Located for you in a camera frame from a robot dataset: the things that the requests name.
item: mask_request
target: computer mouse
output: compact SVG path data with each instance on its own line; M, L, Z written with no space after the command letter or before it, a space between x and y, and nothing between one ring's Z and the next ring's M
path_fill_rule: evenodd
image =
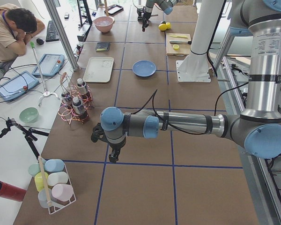
M41 38L38 38L38 39L37 39L37 44L38 44L38 45L43 45L43 44L44 44L44 40L41 39Z

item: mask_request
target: white sticker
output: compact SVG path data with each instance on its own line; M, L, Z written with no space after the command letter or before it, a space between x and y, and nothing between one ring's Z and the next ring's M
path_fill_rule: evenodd
M254 37L252 57L281 55L281 32L262 34Z

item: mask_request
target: knife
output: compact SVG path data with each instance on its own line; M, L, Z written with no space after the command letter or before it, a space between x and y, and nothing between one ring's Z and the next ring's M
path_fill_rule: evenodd
M191 45L192 41L170 41L170 44Z

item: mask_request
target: copper wire holder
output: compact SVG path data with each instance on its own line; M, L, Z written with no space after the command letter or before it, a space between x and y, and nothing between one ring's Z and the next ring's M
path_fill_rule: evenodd
M66 81L68 82L68 89L65 88L63 85L63 83L65 83ZM81 94L79 92L77 86L74 85L73 82L70 80L67 73L63 73L63 75L61 76L60 85L64 90L67 90L70 93L72 99L74 97L78 97L79 99L81 99L83 102L83 105L85 107L85 110L95 108L94 102L93 102L94 98L93 98L91 91L89 90L89 86L87 86L88 87L87 94ZM69 125L71 125L71 122L74 120L80 121L82 124L84 124L85 122L87 122L89 120L89 115L87 117L85 117L84 119L80 119L79 115L77 115L75 113L75 110L73 109L73 107L71 105L65 104L63 101L61 101L61 105L58 110L58 115L61 116L61 119L63 121L66 121Z

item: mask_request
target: white desk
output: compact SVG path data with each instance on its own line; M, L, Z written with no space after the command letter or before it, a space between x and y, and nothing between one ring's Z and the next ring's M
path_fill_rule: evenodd
M37 38L45 40L46 31L42 31L39 35L34 37L32 41L36 43ZM44 53L60 53L64 54L67 58L62 44L60 41L45 42L44 45L35 44L35 50L37 57L40 60ZM27 45L27 53L24 56L18 57L13 63L12 67L24 65L24 64L35 64L35 58L30 45ZM19 73L27 70L32 72L34 67L23 67L16 69ZM72 75L72 68L68 62L60 71L67 72L69 76ZM13 70L7 72L5 76L14 77L17 73ZM60 75L55 75L52 79L46 82L48 91L54 91L59 86ZM38 90L41 93L44 92L42 84L39 84L33 90ZM31 126L37 128L51 128L54 122L56 113L60 106L60 100L55 96L49 96L43 99L42 106L38 107L39 98L42 96L40 92L31 91L27 94L20 96L15 101L10 103L0 103L0 116L7 119L8 117L14 118L22 126ZM61 95L61 88L56 90L56 93ZM37 122L31 124L25 124L20 121L20 112L28 107L35 107L39 111L39 118ZM5 121L0 119L0 133L3 128L6 128ZM46 142L47 137L41 135L35 135L38 140L34 142L38 152L41 153ZM15 126L11 127L11 131L5 136L0 138L0 180L14 186L27 189L30 182L31 176L28 174L28 167L35 163L36 157L34 156L31 148L26 142L24 135L21 130ZM12 201L9 199L0 197L0 225L10 225L14 222L14 219L21 206L21 202Z

